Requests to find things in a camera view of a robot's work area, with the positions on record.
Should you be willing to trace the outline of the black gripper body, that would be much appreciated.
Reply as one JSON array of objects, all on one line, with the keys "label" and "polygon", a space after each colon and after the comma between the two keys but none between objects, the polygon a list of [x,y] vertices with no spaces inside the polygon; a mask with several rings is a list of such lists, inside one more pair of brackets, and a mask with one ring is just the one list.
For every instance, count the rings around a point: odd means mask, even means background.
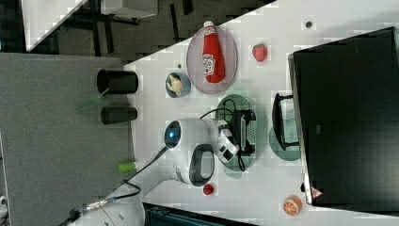
[{"label": "black gripper body", "polygon": [[232,113],[233,136],[236,139],[239,151],[243,156],[251,156],[255,153],[255,145],[247,140],[247,126],[256,121],[255,113],[252,109],[234,110]]}]

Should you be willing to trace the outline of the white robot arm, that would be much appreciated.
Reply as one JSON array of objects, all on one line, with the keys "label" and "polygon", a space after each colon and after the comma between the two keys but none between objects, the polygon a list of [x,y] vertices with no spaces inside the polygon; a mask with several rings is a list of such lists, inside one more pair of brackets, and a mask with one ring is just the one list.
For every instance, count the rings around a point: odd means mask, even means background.
[{"label": "white robot arm", "polygon": [[134,176],[103,200],[70,212],[65,226],[144,226],[143,198],[165,181],[205,186],[215,162],[245,168],[243,157],[255,152],[247,140],[247,127],[256,121],[251,109],[222,108],[217,119],[188,118],[172,121],[165,130],[165,147]]}]

